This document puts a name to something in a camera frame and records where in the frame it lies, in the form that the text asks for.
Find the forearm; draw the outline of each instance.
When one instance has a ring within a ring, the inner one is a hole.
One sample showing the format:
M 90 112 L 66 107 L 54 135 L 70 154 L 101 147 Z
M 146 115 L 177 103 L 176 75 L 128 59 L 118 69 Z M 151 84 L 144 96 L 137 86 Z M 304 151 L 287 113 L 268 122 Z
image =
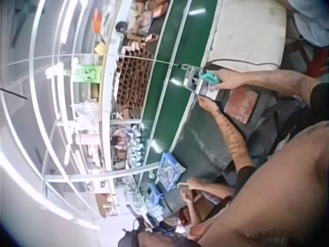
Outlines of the forearm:
M 196 209 L 194 202 L 188 203 L 187 207 L 189 209 L 192 227 L 199 225 L 202 221 L 199 211 Z
M 214 112 L 212 115 L 222 132 L 224 142 L 234 161 L 236 171 L 238 172 L 244 166 L 253 166 L 246 142 L 241 133 L 220 111 Z
M 226 184 L 202 182 L 200 183 L 198 190 L 208 192 L 221 199 L 234 195 L 234 189 Z
M 310 95 L 320 82 L 292 70 L 241 73 L 242 85 L 260 86 L 286 95 L 300 96 L 310 106 Z

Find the plastic bag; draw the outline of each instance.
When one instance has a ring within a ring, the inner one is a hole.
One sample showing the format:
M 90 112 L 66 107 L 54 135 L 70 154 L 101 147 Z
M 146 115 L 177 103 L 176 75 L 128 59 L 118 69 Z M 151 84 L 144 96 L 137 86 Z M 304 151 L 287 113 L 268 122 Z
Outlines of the plastic bag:
M 71 107 L 78 114 L 77 128 L 79 131 L 87 130 L 90 134 L 99 134 L 99 105 L 97 102 L 86 100 Z

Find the white cloth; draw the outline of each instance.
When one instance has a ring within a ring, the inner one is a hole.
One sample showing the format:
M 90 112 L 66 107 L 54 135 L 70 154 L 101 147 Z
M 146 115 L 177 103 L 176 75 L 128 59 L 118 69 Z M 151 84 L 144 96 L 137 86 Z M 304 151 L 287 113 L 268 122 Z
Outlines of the white cloth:
M 255 66 L 242 62 L 214 62 L 239 72 L 277 69 L 281 65 L 285 34 L 286 9 L 276 1 L 222 0 L 208 61 L 222 58 L 273 63 Z
M 299 33 L 311 44 L 329 45 L 329 7 L 325 0 L 288 0 L 298 11 L 294 20 Z

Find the hand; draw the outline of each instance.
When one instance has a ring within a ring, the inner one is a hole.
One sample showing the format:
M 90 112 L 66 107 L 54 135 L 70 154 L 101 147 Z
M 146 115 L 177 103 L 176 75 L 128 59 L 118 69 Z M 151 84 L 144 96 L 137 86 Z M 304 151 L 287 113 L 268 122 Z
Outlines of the hand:
M 187 204 L 193 203 L 193 194 L 192 191 L 189 190 L 187 186 L 184 186 L 180 189 L 180 195 L 183 201 L 185 201 Z
M 203 182 L 200 179 L 197 179 L 197 178 L 187 179 L 187 184 L 189 185 L 190 190 L 193 190 L 193 189 L 199 189 L 200 190 L 202 183 Z
M 221 83 L 212 86 L 213 90 L 233 90 L 242 86 L 245 81 L 245 76 L 243 73 L 228 69 L 220 69 L 216 72 L 217 76 L 222 80 Z
M 205 109 L 207 112 L 213 114 L 219 110 L 217 104 L 212 101 L 211 99 L 208 99 L 203 96 L 198 96 L 197 101 L 199 102 L 200 107 Z

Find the black hair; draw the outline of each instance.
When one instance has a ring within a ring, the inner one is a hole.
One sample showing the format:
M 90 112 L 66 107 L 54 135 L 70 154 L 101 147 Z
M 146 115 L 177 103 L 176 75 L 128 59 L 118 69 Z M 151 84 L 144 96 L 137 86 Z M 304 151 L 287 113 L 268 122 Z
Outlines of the black hair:
M 109 141 L 111 146 L 116 146 L 119 142 L 119 137 L 117 136 L 111 136 L 111 140 Z

